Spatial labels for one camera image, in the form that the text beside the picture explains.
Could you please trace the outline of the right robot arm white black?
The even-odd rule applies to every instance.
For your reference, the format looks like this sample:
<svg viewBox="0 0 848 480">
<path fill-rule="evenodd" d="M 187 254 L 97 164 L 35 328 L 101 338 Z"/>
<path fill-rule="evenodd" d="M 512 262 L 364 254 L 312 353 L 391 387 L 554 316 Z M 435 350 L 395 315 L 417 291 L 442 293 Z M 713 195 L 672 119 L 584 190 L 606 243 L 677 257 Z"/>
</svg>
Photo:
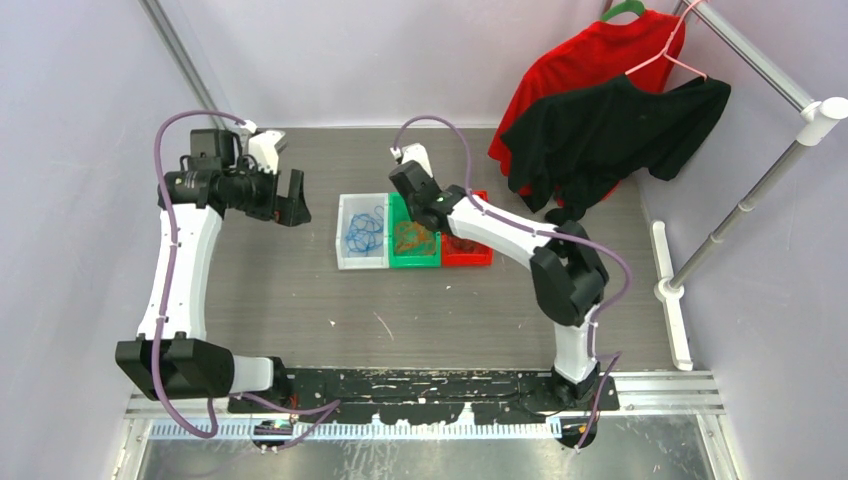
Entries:
<svg viewBox="0 0 848 480">
<path fill-rule="evenodd" d="M 530 221 L 460 186 L 443 189 L 416 161 L 396 166 L 389 180 L 413 221 L 489 247 L 529 270 L 536 303 L 554 322 L 556 400 L 567 410 L 582 409 L 592 400 L 599 376 L 599 361 L 589 351 L 590 319 L 609 281 L 582 226 Z"/>
</svg>

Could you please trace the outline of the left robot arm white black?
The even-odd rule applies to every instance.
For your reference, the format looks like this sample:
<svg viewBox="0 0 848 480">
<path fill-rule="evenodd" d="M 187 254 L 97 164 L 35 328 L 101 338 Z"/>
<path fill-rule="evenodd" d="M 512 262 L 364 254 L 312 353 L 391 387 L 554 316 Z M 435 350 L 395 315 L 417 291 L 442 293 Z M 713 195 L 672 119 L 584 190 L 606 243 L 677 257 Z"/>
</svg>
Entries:
<svg viewBox="0 0 848 480">
<path fill-rule="evenodd" d="M 278 192 L 285 145 L 279 130 L 261 129 L 241 147 L 232 131 L 196 129 L 178 170 L 165 173 L 172 207 L 160 215 L 149 305 L 135 339 L 119 342 L 115 352 L 117 365 L 148 399 L 157 399 L 160 381 L 171 400 L 249 392 L 269 413 L 290 403 L 280 358 L 235 355 L 207 341 L 205 322 L 211 260 L 227 211 L 288 227 L 311 220 L 302 171 L 292 170 L 287 195 Z"/>
</svg>

